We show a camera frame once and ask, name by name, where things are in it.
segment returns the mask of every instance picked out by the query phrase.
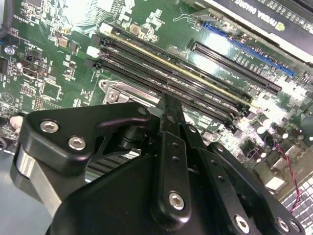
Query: black cable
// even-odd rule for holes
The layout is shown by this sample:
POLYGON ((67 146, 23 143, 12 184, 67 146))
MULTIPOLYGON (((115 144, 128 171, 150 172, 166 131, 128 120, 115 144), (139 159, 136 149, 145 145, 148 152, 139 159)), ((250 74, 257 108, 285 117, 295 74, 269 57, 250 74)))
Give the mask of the black cable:
POLYGON ((2 28, 0 28, 0 38, 3 38, 7 35, 8 31, 12 27, 13 22, 13 0, 5 0, 4 4, 4 18, 2 22, 2 28))

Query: surface-mount component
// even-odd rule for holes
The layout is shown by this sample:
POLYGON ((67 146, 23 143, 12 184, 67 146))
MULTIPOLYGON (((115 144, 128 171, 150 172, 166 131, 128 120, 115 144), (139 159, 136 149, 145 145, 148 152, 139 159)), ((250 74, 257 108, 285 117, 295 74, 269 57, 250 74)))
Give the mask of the surface-mount component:
POLYGON ((27 1, 36 7, 41 7, 42 0, 27 0, 27 1))
POLYGON ((129 28, 129 31, 133 34, 138 36, 141 32, 141 27, 136 25, 136 24, 132 24, 129 28))
POLYGON ((0 58, 0 73, 6 73, 8 70, 9 61, 5 58, 0 58))

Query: capacitor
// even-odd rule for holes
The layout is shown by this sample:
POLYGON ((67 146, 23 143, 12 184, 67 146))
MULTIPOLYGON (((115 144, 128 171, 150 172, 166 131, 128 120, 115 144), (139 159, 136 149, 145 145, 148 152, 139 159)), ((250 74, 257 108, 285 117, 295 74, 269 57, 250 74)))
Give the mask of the capacitor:
POLYGON ((298 131, 297 129, 292 129, 291 134, 292 134, 292 136, 294 136, 299 141, 304 139, 304 135, 300 131, 298 131))
POLYGON ((280 135, 283 139, 287 139, 289 134, 280 126, 276 127, 275 131, 278 135, 280 135))
POLYGON ((272 124, 272 121, 265 115, 260 116, 259 121, 267 129, 269 129, 272 124))
POLYGON ((24 121, 25 114, 17 113, 10 117, 9 124, 15 131, 15 133, 19 134, 22 128, 22 124, 24 121))
POLYGON ((8 55, 14 55, 15 54, 15 49, 12 46, 6 46, 4 48, 4 52, 8 55))
POLYGON ((258 122, 256 124, 254 124, 254 129, 256 130, 256 133, 258 133, 259 135, 266 132, 266 128, 258 122))
POLYGON ((270 148, 274 148, 275 147, 275 144, 276 144, 276 141, 274 139, 274 137, 268 133, 268 132, 265 132, 262 136, 262 140, 264 141, 264 143, 270 147, 270 148))

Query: gray surface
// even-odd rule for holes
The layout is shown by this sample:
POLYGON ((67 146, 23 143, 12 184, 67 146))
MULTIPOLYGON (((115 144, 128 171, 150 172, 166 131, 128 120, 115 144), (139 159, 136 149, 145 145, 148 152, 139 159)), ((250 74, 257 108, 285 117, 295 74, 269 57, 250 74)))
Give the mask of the gray surface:
POLYGON ((43 204, 13 185, 12 160, 12 155, 0 155, 0 235, 44 235, 51 216, 43 204))

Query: electrolytic capacitor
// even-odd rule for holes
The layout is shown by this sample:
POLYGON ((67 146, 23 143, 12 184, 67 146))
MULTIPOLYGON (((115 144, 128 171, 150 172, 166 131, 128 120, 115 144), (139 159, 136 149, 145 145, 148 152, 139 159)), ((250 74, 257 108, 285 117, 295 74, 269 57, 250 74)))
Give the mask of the electrolytic capacitor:
POLYGON ((293 137, 295 137, 299 141, 304 139, 304 135, 300 131, 298 131, 297 129, 292 129, 291 134, 293 137))
POLYGON ((259 135, 266 132, 266 128, 258 122, 256 124, 254 124, 254 129, 255 129, 256 133, 258 133, 259 135))
POLYGON ((270 147, 270 148, 274 148, 275 147, 276 141, 275 141, 274 137, 270 133, 265 132, 263 134, 262 140, 264 141, 264 143, 268 147, 270 147))
POLYGON ((287 139, 289 134, 280 126, 276 127, 275 131, 278 135, 280 135, 283 139, 287 139))
POLYGON ((260 116, 259 121, 267 129, 269 129, 272 124, 272 121, 265 115, 260 116))

